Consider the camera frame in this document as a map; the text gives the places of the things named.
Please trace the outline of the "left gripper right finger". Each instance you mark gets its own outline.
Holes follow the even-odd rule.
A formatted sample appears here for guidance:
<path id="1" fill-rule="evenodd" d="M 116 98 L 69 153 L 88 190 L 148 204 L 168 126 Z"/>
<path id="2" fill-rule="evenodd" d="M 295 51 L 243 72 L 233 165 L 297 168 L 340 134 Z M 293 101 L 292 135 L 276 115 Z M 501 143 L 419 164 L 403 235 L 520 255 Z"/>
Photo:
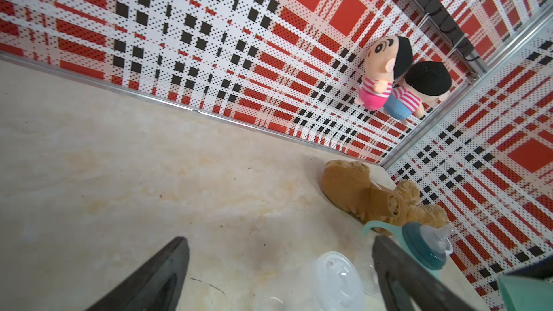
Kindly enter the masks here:
<path id="1" fill-rule="evenodd" d="M 387 310 L 472 310 L 387 236 L 372 249 L 380 291 Z"/>

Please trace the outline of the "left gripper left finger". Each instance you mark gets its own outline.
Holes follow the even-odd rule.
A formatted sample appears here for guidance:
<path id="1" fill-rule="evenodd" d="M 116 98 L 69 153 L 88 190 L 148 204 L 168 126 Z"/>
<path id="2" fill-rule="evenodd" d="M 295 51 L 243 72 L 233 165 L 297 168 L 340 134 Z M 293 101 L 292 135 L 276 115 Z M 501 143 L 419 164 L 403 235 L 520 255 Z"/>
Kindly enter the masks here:
<path id="1" fill-rule="evenodd" d="M 90 310 L 175 310 L 190 261 L 185 237 L 178 236 L 154 254 Z"/>

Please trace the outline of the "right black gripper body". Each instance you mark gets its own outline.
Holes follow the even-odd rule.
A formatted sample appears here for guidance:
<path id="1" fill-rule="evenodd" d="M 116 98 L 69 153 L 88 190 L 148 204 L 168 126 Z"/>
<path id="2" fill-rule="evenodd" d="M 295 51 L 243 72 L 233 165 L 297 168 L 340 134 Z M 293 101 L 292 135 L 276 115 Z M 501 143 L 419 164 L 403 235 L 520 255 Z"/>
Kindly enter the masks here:
<path id="1" fill-rule="evenodd" d="M 509 272 L 508 275 L 531 279 L 549 279 L 553 277 L 553 256 L 543 259 L 531 266 Z"/>

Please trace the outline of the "clear baby bottle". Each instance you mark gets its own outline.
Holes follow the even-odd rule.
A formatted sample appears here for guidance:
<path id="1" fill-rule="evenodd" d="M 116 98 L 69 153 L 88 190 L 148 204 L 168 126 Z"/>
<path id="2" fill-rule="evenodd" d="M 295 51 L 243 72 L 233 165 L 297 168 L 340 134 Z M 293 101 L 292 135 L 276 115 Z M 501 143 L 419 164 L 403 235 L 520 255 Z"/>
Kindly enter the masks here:
<path id="1" fill-rule="evenodd" d="M 253 310 L 363 310 L 364 288 L 354 265 L 330 251 L 262 282 Z"/>
<path id="2" fill-rule="evenodd" d="M 434 277 L 440 278 L 440 271 L 454 252 L 450 237 L 454 232 L 452 224 L 441 228 L 408 223 L 402 227 L 403 247 L 417 262 Z"/>

